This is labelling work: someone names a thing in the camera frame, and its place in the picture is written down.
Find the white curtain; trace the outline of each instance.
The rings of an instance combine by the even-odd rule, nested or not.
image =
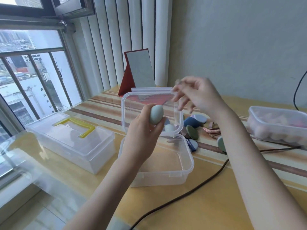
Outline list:
[[[92,95],[121,84],[124,52],[144,48],[156,85],[167,86],[172,1],[94,0],[96,15],[74,21],[73,38]]]

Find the forearm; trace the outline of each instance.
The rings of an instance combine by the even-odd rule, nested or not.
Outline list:
[[[106,229],[139,166],[117,159],[89,200],[65,226],[66,230]]]
[[[306,229],[304,211],[266,162],[237,115],[225,108],[217,122],[255,230]]]

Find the black cable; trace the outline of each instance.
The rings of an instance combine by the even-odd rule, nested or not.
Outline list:
[[[288,148],[277,148],[277,149],[265,149],[265,150],[260,150],[260,152],[268,152],[268,151],[286,151],[286,150],[292,150],[292,149],[297,149],[300,148],[300,146],[296,146],[296,147],[288,147]],[[133,230],[145,217],[149,216],[150,214],[178,201],[181,200],[187,196],[189,196],[190,194],[194,193],[195,191],[197,191],[199,188],[201,188],[203,185],[207,184],[209,181],[211,181],[213,178],[215,178],[217,175],[219,175],[219,173],[225,168],[226,164],[228,163],[229,159],[227,159],[224,164],[222,165],[222,167],[215,173],[213,174],[211,177],[209,177],[207,180],[205,180],[204,182],[202,182],[201,184],[199,184],[198,186],[196,186],[195,188],[191,189],[190,191],[188,191],[187,193],[184,193],[174,199],[172,199],[171,201],[168,201],[167,203],[152,209],[151,211],[147,212],[146,214],[144,214],[141,218],[139,218],[132,226],[131,228],[129,228],[129,230]]]
[[[306,71],[306,72],[304,73],[304,75],[302,76],[302,78],[301,78],[301,80],[299,81],[299,83],[298,83],[298,85],[297,85],[297,87],[296,87],[296,90],[295,90],[295,92],[294,92],[293,104],[294,104],[294,107],[295,107],[297,110],[299,110],[299,109],[297,108],[297,106],[296,106],[296,104],[295,104],[295,97],[296,97],[296,93],[297,93],[297,91],[298,91],[298,88],[300,87],[301,82],[302,82],[302,80],[303,80],[303,78],[305,77],[306,74],[307,74],[307,71]]]

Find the open plastic container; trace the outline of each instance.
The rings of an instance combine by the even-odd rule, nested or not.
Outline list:
[[[307,114],[297,110],[251,106],[248,131],[256,139],[307,146]]]
[[[146,104],[163,106],[164,116],[175,125],[174,132],[163,131],[152,155],[141,166],[131,186],[178,185],[183,184],[194,168],[194,160],[186,139],[179,134],[183,128],[183,112],[177,111],[178,103],[171,87],[133,88],[122,98],[122,128],[127,133],[132,120]],[[118,157],[122,154],[125,138],[121,142]]]
[[[115,153],[114,132],[56,112],[29,124],[42,146],[97,174]]]

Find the wooden table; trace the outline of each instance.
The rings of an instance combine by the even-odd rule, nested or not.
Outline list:
[[[224,97],[246,124],[248,108],[251,105],[292,108],[286,105],[270,104],[236,97]],[[121,98],[117,88],[99,94],[74,108],[67,114],[93,125],[111,129],[116,134],[116,154],[93,175],[72,164],[59,155],[44,149],[31,133],[24,133],[11,143],[9,150],[24,157],[35,168],[60,181],[70,189],[89,198],[105,177],[118,156],[119,146],[124,137],[121,127]],[[182,185],[129,188],[121,200],[115,215],[132,225],[151,209],[191,190],[209,178],[228,158],[212,139],[201,129],[199,148],[193,154],[195,166],[186,183]],[[282,148],[284,146],[255,140],[260,149]],[[307,152],[293,150],[267,153],[265,158],[288,189],[307,212]],[[145,218],[138,229],[253,229],[245,210],[236,179],[230,164],[213,181],[163,210]]]

